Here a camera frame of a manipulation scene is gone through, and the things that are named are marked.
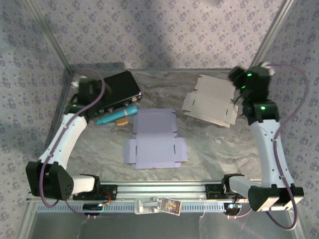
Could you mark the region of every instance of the white clamp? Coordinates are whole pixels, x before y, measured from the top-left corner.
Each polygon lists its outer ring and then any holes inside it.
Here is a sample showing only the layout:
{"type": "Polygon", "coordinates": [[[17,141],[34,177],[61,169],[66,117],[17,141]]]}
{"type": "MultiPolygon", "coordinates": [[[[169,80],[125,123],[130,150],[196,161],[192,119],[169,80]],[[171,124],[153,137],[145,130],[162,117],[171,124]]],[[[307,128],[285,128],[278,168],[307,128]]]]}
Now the white clamp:
{"type": "Polygon", "coordinates": [[[136,198],[134,200],[134,213],[137,215],[158,213],[160,211],[160,201],[157,197],[136,198]]]}

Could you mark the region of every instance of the wooden block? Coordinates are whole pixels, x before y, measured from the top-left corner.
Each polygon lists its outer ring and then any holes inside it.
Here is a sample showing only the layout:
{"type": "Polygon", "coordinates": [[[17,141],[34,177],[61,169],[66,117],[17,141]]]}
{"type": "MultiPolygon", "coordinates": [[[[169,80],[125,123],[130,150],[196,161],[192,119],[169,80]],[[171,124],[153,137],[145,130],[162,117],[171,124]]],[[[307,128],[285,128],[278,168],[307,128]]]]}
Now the wooden block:
{"type": "Polygon", "coordinates": [[[127,123],[129,123],[127,117],[124,117],[124,118],[121,118],[121,119],[117,119],[117,120],[116,120],[116,124],[117,124],[118,126],[125,125],[125,124],[127,124],[127,123]]]}

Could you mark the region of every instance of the white bracket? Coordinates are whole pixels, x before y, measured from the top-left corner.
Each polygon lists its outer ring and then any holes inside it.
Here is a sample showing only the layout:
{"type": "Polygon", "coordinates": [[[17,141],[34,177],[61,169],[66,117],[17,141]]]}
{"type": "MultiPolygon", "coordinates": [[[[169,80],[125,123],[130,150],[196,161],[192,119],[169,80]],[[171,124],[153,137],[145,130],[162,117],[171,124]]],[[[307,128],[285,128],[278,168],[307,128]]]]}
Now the white bracket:
{"type": "Polygon", "coordinates": [[[74,186],[72,195],[83,193],[83,192],[91,192],[94,188],[95,178],[87,175],[79,175],[72,177],[74,186]]]}
{"type": "Polygon", "coordinates": [[[134,200],[134,213],[137,215],[158,213],[159,211],[160,199],[157,197],[136,198],[134,200]]]}
{"type": "Polygon", "coordinates": [[[251,186],[261,187],[260,182],[250,181],[245,176],[233,176],[229,178],[229,188],[232,192],[248,198],[248,190],[251,186]]]}

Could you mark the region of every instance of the small card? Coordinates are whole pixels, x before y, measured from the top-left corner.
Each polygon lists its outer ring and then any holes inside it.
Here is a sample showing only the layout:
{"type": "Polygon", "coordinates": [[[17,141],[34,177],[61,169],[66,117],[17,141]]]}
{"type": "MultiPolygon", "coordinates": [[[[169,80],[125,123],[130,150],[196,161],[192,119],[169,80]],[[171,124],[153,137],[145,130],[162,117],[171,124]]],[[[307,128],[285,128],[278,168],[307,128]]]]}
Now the small card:
{"type": "Polygon", "coordinates": [[[127,117],[124,117],[124,118],[121,118],[121,119],[116,120],[116,124],[117,124],[118,126],[125,125],[125,124],[127,124],[127,123],[129,123],[127,117]]]}
{"type": "Polygon", "coordinates": [[[162,198],[159,211],[169,213],[176,216],[180,215],[181,202],[169,198],[162,198]]]}

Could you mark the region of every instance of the flat cardboard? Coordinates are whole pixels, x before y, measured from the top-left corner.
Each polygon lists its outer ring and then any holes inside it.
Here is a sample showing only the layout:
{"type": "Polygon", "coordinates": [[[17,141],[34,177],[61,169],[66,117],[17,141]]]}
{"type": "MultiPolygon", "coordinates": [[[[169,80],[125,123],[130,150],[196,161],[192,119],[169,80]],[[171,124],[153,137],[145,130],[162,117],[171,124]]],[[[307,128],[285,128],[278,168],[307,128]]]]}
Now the flat cardboard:
{"type": "Polygon", "coordinates": [[[195,89],[184,100],[185,115],[224,127],[235,124],[238,106],[231,102],[235,92],[231,82],[201,75],[195,89]]]}
{"type": "Polygon", "coordinates": [[[185,138],[178,137],[173,109],[139,110],[132,139],[124,146],[124,163],[132,169],[176,168],[187,161],[185,138]]]}
{"type": "Polygon", "coordinates": [[[202,95],[213,96],[227,102],[234,98],[235,93],[235,87],[230,81],[205,75],[199,76],[195,90],[198,90],[202,95]]]}

